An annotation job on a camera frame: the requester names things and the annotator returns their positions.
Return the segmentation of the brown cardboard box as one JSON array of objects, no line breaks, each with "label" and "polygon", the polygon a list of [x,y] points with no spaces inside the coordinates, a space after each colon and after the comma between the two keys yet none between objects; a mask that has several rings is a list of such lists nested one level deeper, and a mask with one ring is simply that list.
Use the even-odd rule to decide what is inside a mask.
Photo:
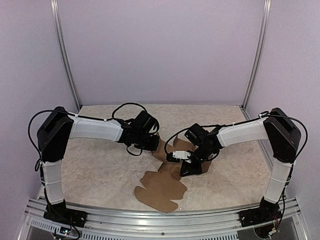
[{"label": "brown cardboard box", "polygon": [[151,154],[162,164],[157,171],[146,171],[140,179],[142,186],[134,189],[135,198],[160,212],[170,213],[178,209],[175,200],[184,198],[187,187],[181,182],[180,170],[182,163],[166,160],[165,141],[159,140],[156,151]]}]

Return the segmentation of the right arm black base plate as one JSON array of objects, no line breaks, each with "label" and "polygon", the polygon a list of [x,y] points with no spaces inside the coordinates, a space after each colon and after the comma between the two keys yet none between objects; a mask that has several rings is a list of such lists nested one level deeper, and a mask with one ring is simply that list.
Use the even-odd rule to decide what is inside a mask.
[{"label": "right arm black base plate", "polygon": [[238,216],[241,226],[248,227],[280,219],[282,212],[279,209],[270,212],[267,208],[257,207],[242,210],[238,213]]}]

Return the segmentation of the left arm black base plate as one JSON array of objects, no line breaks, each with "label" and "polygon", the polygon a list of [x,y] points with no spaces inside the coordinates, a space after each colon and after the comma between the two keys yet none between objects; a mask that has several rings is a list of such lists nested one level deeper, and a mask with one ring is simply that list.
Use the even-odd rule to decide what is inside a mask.
[{"label": "left arm black base plate", "polygon": [[48,206],[43,215],[47,220],[79,228],[83,228],[85,226],[87,216],[88,213],[85,211],[71,208],[63,208],[62,210],[49,209]]}]

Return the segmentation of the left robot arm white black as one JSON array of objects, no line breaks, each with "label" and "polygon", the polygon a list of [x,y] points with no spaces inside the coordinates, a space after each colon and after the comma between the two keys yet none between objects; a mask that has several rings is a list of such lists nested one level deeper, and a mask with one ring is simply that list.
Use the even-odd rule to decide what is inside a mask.
[{"label": "left robot arm white black", "polygon": [[72,143],[83,140],[119,143],[141,153],[158,148],[159,121],[147,110],[130,119],[98,118],[67,111],[62,106],[47,110],[49,114],[37,131],[40,172],[48,211],[63,223],[70,218],[63,186],[63,160],[69,159]]}]

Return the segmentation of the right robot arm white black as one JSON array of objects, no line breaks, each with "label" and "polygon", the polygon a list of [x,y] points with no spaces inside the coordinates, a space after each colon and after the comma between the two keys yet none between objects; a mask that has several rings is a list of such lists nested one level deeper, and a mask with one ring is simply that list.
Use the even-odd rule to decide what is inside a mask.
[{"label": "right robot arm white black", "polygon": [[214,160],[223,148],[259,142],[265,148],[272,165],[265,194],[255,212],[260,222],[266,222],[279,206],[299,154],[302,134],[296,123],[297,119],[289,117],[279,107],[262,112],[255,119],[217,125],[211,131],[195,123],[186,131],[185,136],[196,149],[183,160],[180,176],[201,175],[203,164]]}]

